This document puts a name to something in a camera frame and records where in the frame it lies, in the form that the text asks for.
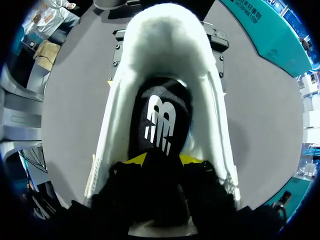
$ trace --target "fluffy white lining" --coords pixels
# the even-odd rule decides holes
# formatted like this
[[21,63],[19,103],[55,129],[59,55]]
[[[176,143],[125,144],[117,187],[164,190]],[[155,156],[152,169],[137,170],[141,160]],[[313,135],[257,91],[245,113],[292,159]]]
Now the fluffy white lining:
[[135,97],[150,76],[175,76],[192,96],[193,116],[183,154],[213,163],[220,182],[240,200],[224,93],[216,60],[199,20],[182,6],[165,3],[137,14],[128,24],[123,54],[105,107],[88,180],[88,199],[108,179],[109,167],[128,160]]

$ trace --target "sneaker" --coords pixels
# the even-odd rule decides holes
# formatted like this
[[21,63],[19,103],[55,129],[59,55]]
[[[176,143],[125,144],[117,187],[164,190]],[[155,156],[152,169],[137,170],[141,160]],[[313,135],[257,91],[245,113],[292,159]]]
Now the sneaker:
[[[141,115],[137,114],[137,119],[132,119],[135,115],[133,112],[136,96],[148,81],[164,81],[159,85],[166,84],[166,81],[181,84],[190,94],[190,119],[184,117],[186,123],[173,124],[172,107],[166,104],[169,93],[166,96],[157,96],[158,98],[153,97],[153,93],[147,95],[145,105],[141,107]],[[148,115],[150,101],[156,103],[153,109],[151,108],[151,117]],[[160,112],[161,121],[154,123],[152,115],[159,116]],[[139,129],[138,137],[133,137],[131,130],[135,121],[149,123]],[[171,126],[174,141],[170,135]],[[182,140],[175,138],[175,131],[186,134],[185,137],[181,136],[181,139],[185,138],[183,144]],[[178,154],[209,161],[226,192],[234,196],[235,202],[240,202],[224,93],[216,60],[206,32],[197,17],[176,4],[164,3],[145,9],[138,13],[126,28],[122,59],[108,96],[95,160],[88,179],[85,194],[87,199],[104,187],[111,166],[116,162],[125,162],[144,151],[143,148],[132,147],[136,141],[139,143],[136,146],[140,146],[140,142],[145,143],[146,149],[152,146],[167,157],[170,157],[170,154],[176,156],[180,151]],[[138,226],[130,233],[140,237],[181,237],[193,234],[194,230],[190,229],[184,226],[166,233],[158,229],[146,232]]]

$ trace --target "new balance logo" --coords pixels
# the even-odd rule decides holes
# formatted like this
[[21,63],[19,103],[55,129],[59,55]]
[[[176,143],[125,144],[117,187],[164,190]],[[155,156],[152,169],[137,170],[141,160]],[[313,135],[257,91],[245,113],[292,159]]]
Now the new balance logo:
[[160,97],[152,95],[149,99],[146,118],[154,125],[145,128],[144,138],[148,139],[150,129],[150,142],[153,144],[156,133],[156,147],[159,148],[160,139],[162,138],[162,151],[168,156],[171,143],[167,141],[166,137],[172,137],[174,134],[176,122],[175,107],[170,102],[166,101],[163,103]]

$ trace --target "gray display stand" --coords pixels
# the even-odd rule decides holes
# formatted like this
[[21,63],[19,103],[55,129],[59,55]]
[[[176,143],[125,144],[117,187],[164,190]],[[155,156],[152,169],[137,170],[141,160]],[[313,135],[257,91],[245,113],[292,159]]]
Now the gray display stand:
[[[132,14],[137,7],[126,8]],[[110,87],[113,32],[129,18],[91,7],[69,34],[50,74],[42,114],[43,151],[53,186],[67,206],[83,202]],[[226,110],[243,205],[255,208],[297,169],[302,101],[296,80],[258,56],[233,15],[216,1],[204,20],[223,30]]]

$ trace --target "cable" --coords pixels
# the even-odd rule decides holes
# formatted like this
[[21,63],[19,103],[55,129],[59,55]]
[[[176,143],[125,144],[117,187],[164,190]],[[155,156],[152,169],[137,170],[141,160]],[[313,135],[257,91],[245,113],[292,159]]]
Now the cable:
[[26,156],[23,156],[22,154],[20,154],[19,153],[19,155],[21,156],[21,157],[23,157],[28,163],[30,163],[32,166],[34,166],[36,169],[38,169],[38,170],[40,170],[40,171],[42,171],[42,172],[44,172],[44,173],[48,173],[48,171],[47,170],[43,170],[43,169],[41,169],[41,168],[39,168],[38,166],[41,166],[41,165],[39,165],[39,164],[34,164],[28,157],[26,157]]
[[33,149],[31,149],[31,150],[29,149],[29,152],[30,152],[31,156],[33,157],[33,159],[36,160],[36,162],[43,167],[43,165],[42,165],[40,159],[38,158],[35,150],[33,150]]
[[47,56],[43,56],[43,55],[37,55],[37,57],[40,57],[40,58],[46,58],[48,59],[48,61],[52,64],[52,66],[54,65],[52,61],[50,61],[50,59],[47,57]]
[[31,150],[29,149],[29,152],[30,152],[31,156],[33,157],[34,161],[37,163],[36,165],[37,165],[37,166],[41,166],[42,168],[44,168],[45,170],[47,170],[47,168],[42,164],[42,162],[41,162],[40,159],[38,158],[35,150],[33,150],[33,149],[31,149]]
[[43,147],[41,147],[41,152],[42,152],[42,159],[43,159],[44,168],[47,169],[47,164],[46,164],[46,160],[45,160],[45,154],[44,154]]
[[32,164],[34,164],[34,165],[37,165],[37,166],[40,166],[40,164],[39,163],[37,163],[37,162],[34,162],[33,160],[31,160],[31,159],[29,159],[28,157],[26,157],[26,155],[22,155],[22,157],[23,158],[25,158],[25,159],[28,159],[29,160],[29,162],[31,162]]

